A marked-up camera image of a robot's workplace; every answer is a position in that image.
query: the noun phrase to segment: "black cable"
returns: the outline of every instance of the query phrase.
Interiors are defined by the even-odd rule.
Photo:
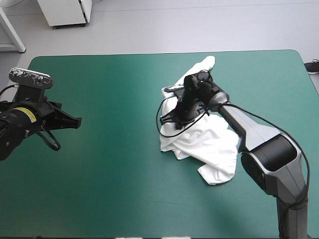
[[[58,140],[55,138],[55,136],[49,130],[46,130],[46,129],[43,129],[43,130],[49,135],[49,138],[51,139],[51,141],[49,141],[47,137],[45,137],[41,132],[35,132],[35,133],[39,135],[43,139],[45,144],[48,145],[51,149],[53,149],[54,151],[59,151],[61,149],[61,145],[58,142]]]
[[[188,130],[190,127],[192,127],[194,124],[196,124],[201,118],[203,118],[204,115],[207,114],[208,111],[209,111],[211,108],[220,105],[220,104],[213,104],[209,109],[207,109],[205,112],[203,112],[202,115],[201,115],[197,120],[195,120],[191,125],[189,125],[189,126],[186,127],[185,129],[183,129],[181,132],[178,132],[177,134],[174,134],[174,135],[164,135],[164,134],[162,134],[161,131],[160,131],[158,118],[159,118],[159,112],[160,112],[161,106],[163,105],[164,101],[167,100],[167,99],[168,99],[168,98],[162,100],[161,104],[159,105],[159,109],[158,109],[158,111],[157,111],[157,113],[156,113],[156,127],[157,127],[158,132],[160,133],[160,135],[163,136],[163,137],[165,137],[165,138],[173,138],[173,137],[176,137],[176,136],[178,136],[178,135],[184,133],[186,130]]]
[[[258,116],[258,115],[254,114],[254,113],[252,113],[252,112],[249,112],[249,111],[247,111],[247,110],[245,110],[245,109],[243,109],[243,108],[241,108],[241,107],[239,107],[239,106],[237,106],[237,105],[231,104],[231,103],[214,104],[214,105],[212,105],[209,109],[207,109],[196,121],[194,121],[190,126],[188,126],[187,128],[185,128],[185,129],[182,130],[181,132],[179,132],[179,133],[177,133],[177,134],[175,134],[175,135],[169,135],[169,136],[163,135],[163,134],[160,132],[160,129],[159,129],[158,115],[159,115],[159,112],[160,112],[160,108],[161,108],[161,106],[163,105],[163,103],[164,103],[165,100],[166,100],[166,99],[164,99],[164,100],[161,102],[161,104],[160,104],[160,106],[159,106],[159,109],[158,109],[158,111],[157,111],[157,114],[156,114],[156,125],[157,125],[157,129],[158,129],[158,132],[160,133],[160,135],[162,135],[163,137],[169,138],[169,137],[175,137],[175,136],[180,135],[181,133],[185,132],[187,129],[189,129],[190,127],[192,127],[195,123],[197,123],[211,108],[213,108],[213,107],[219,105],[219,109],[220,109],[220,107],[222,107],[222,106],[230,106],[230,107],[237,108],[237,109],[239,109],[239,110],[241,110],[241,111],[243,111],[243,112],[245,112],[245,113],[247,113],[247,114],[249,114],[249,115],[251,115],[251,116],[254,116],[254,117],[256,117],[256,118],[259,118],[259,119],[263,120],[264,122],[270,124],[271,126],[277,128],[277,129],[280,130],[281,132],[285,133],[285,134],[297,145],[297,147],[300,149],[300,151],[301,151],[301,153],[302,153],[302,156],[303,156],[304,159],[305,159],[306,166],[307,166],[306,190],[305,190],[305,193],[304,193],[302,199],[301,199],[300,201],[298,201],[298,202],[295,202],[295,203],[291,204],[291,205],[287,205],[286,203],[284,203],[283,201],[281,201],[281,200],[278,198],[278,199],[286,206],[286,209],[284,210],[283,216],[280,218],[280,220],[279,220],[279,222],[278,222],[279,234],[280,234],[280,236],[281,236],[281,235],[283,234],[283,223],[284,223],[285,220],[286,220],[288,209],[292,209],[292,210],[300,209],[300,206],[301,206],[301,208],[304,207],[304,206],[306,205],[305,202],[308,200],[308,191],[309,191],[309,186],[310,186],[310,165],[309,165],[309,161],[308,161],[308,159],[307,159],[307,157],[306,157],[306,154],[305,154],[304,150],[302,149],[302,147],[299,145],[299,143],[298,143],[287,131],[285,131],[284,129],[282,129],[282,128],[280,128],[279,126],[275,125],[274,123],[270,122],[269,120],[267,120],[267,119],[265,119],[265,118],[263,118],[263,117],[261,117],[261,116]]]
[[[2,91],[0,91],[0,96],[7,90],[7,89],[10,89],[10,88],[13,88],[14,85],[10,85],[10,86],[7,86],[5,87]]]

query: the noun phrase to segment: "wrinkled fabric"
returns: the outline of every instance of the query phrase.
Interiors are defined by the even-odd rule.
[[[188,70],[177,81],[176,85],[182,85],[185,76],[201,70],[208,71],[214,64],[215,58],[213,56],[206,57]],[[165,98],[172,96],[172,93],[167,93],[163,89],[162,94]],[[176,97],[167,99],[163,103],[162,115],[173,110],[176,104]],[[181,130],[176,130],[173,123],[166,123],[160,131],[164,135],[173,135]],[[228,129],[228,123],[224,118],[218,115],[205,115],[195,125],[176,137],[160,136],[160,149],[161,151],[172,150],[177,159],[192,156],[204,162],[205,165],[200,167],[198,172],[208,184],[215,185],[225,183],[234,177],[238,140],[238,135]]]

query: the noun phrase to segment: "white cabinet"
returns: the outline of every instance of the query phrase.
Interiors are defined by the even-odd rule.
[[[50,26],[90,22],[92,0],[38,0]]]
[[[0,7],[0,51],[25,52],[25,46]]]

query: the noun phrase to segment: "cabinet door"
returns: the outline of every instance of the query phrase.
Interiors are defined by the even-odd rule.
[[[50,26],[85,23],[79,0],[38,0]]]

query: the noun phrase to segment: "black shoe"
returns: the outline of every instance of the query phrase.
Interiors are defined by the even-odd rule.
[[[314,59],[312,62],[305,63],[305,68],[309,74],[319,73],[319,60]]]

